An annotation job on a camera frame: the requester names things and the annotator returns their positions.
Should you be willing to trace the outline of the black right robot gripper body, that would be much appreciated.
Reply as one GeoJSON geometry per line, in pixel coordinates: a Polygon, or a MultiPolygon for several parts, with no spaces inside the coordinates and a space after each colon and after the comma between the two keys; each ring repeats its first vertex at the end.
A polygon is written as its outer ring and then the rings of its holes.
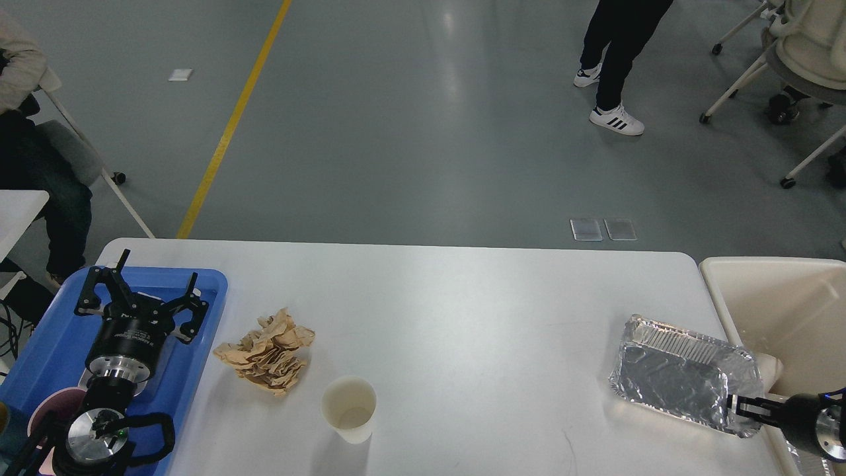
{"type": "Polygon", "coordinates": [[[845,461],[844,391],[797,394],[771,415],[795,448],[834,463],[845,461]]]}

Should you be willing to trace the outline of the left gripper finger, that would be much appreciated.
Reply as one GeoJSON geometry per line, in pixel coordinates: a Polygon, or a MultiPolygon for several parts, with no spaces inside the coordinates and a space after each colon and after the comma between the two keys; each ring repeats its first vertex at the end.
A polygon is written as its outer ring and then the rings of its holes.
{"type": "Polygon", "coordinates": [[[133,317],[139,311],[138,300],[123,277],[130,250],[125,249],[112,267],[90,267],[81,295],[73,307],[78,316],[133,317]]]}
{"type": "Polygon", "coordinates": [[[177,338],[182,344],[190,344],[199,334],[202,323],[208,314],[209,303],[194,293],[194,286],[198,280],[198,273],[192,273],[184,295],[163,302],[156,308],[156,322],[160,331],[177,338]],[[181,311],[190,311],[190,319],[179,326],[175,317],[181,311]]]}

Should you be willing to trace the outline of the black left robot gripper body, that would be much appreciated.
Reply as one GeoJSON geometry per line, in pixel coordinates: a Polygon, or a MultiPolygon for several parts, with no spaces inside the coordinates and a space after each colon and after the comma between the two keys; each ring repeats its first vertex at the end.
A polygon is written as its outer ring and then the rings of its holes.
{"type": "Polygon", "coordinates": [[[102,325],[85,358],[87,371],[95,377],[120,377],[143,383],[156,374],[165,341],[175,329],[171,305],[152,296],[139,302],[104,305],[102,325]]]}

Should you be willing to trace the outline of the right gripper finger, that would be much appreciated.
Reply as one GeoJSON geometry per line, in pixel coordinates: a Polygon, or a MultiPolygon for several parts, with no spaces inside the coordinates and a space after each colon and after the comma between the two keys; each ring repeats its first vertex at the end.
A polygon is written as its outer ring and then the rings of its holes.
{"type": "Polygon", "coordinates": [[[773,412],[769,409],[762,409],[761,407],[738,407],[735,413],[742,418],[752,419],[760,424],[775,423],[773,412]]]}
{"type": "Polygon", "coordinates": [[[756,409],[773,410],[779,406],[778,401],[774,401],[765,397],[743,397],[743,395],[729,394],[727,397],[727,407],[732,411],[737,411],[740,407],[749,406],[756,407],[756,409]]]}

